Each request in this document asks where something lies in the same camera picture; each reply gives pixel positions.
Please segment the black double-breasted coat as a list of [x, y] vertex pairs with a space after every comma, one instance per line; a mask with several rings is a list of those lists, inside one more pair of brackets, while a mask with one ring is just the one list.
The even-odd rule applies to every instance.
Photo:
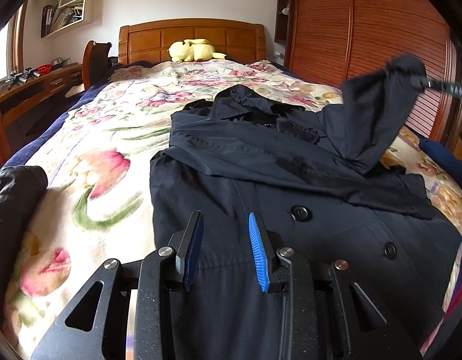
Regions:
[[414, 107], [405, 55], [344, 82], [321, 111], [243, 85], [172, 116], [167, 149], [151, 159], [154, 242], [163, 247], [193, 211], [203, 238], [190, 290], [170, 297], [178, 359], [276, 359], [284, 295], [256, 274], [249, 219], [319, 264], [346, 261], [397, 322], [399, 336], [366, 340], [377, 359], [418, 359], [443, 319], [462, 237], [427, 196], [422, 176], [384, 167]]

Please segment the navy blue bed sheet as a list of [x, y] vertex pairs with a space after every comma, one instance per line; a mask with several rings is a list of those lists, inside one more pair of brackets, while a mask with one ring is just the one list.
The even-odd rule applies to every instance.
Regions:
[[[69, 111], [64, 112], [36, 140], [18, 150], [6, 166], [42, 166], [54, 179], [59, 168], [78, 162], [79, 153], [93, 150], [104, 155], [117, 151], [131, 162], [153, 156], [167, 147], [171, 115], [189, 102], [215, 96], [236, 84], [256, 93], [308, 111], [320, 111], [342, 101], [336, 88], [309, 85], [303, 94], [301, 80], [204, 80], [200, 78], [166, 81], [133, 79], [110, 81], [92, 87]], [[439, 143], [420, 139], [402, 128], [381, 159], [386, 168], [405, 167], [408, 173], [424, 177], [427, 189], [435, 194], [441, 188], [462, 190], [462, 161]]]

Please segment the floral bed blanket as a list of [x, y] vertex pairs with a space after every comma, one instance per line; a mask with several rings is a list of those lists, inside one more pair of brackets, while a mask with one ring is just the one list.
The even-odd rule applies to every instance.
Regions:
[[259, 211], [283, 239], [327, 263], [349, 258], [391, 303], [424, 355], [462, 316], [462, 193], [404, 128], [384, 115], [379, 174], [343, 162], [369, 106], [344, 112], [346, 88], [314, 85], [266, 61], [142, 64], [114, 71], [63, 121], [24, 148], [48, 189], [22, 238], [2, 303], [4, 335], [29, 359], [106, 258], [127, 263], [161, 246], [191, 211], [205, 219], [199, 302], [208, 321], [254, 313], [246, 233]]

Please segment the wooden louvred wardrobe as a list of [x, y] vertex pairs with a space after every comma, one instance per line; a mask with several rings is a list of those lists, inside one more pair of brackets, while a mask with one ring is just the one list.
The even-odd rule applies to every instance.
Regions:
[[429, 0], [278, 0], [278, 15], [284, 64], [309, 82], [339, 87], [404, 54], [429, 77], [456, 77], [451, 29]]

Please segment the dark grey folded garment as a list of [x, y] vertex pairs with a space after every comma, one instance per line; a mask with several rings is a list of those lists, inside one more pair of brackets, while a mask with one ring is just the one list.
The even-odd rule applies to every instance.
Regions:
[[0, 172], [0, 313], [23, 233], [47, 185], [39, 166], [5, 167]]

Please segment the wooden desk with cabinets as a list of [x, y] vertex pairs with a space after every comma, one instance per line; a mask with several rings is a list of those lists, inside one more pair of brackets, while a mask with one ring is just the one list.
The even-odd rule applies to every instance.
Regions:
[[77, 85], [81, 81], [81, 71], [78, 63], [62, 67], [0, 95], [0, 167], [11, 156], [6, 127], [53, 95]]

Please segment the wooden chair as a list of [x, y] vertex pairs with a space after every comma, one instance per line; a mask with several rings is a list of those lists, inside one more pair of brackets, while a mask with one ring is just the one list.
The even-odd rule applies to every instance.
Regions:
[[85, 47], [82, 60], [82, 80], [85, 90], [98, 83], [110, 68], [108, 54], [111, 43], [89, 41]]

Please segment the yellow plush toy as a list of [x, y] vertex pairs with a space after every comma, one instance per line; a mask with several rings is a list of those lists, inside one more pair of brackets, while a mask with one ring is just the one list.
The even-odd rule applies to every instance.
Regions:
[[217, 52], [207, 39], [175, 41], [167, 51], [173, 62], [199, 62], [226, 58], [226, 54]]

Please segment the red basket on desk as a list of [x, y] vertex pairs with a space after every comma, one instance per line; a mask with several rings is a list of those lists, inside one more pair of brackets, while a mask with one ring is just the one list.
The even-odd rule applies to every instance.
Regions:
[[49, 63], [43, 64], [35, 69], [35, 72], [40, 76], [47, 75], [50, 73], [52, 65]]

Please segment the window with wooden frame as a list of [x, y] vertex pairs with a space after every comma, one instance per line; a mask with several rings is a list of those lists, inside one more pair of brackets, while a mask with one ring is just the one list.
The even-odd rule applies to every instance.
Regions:
[[23, 70], [23, 32], [27, 4], [25, 1], [0, 31], [0, 82], [11, 72]]

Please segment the white wall shelf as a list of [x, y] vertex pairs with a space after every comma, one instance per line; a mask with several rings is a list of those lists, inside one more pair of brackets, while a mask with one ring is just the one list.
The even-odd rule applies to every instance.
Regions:
[[90, 24], [93, 14], [94, 0], [45, 0], [41, 11], [40, 37], [51, 38]]

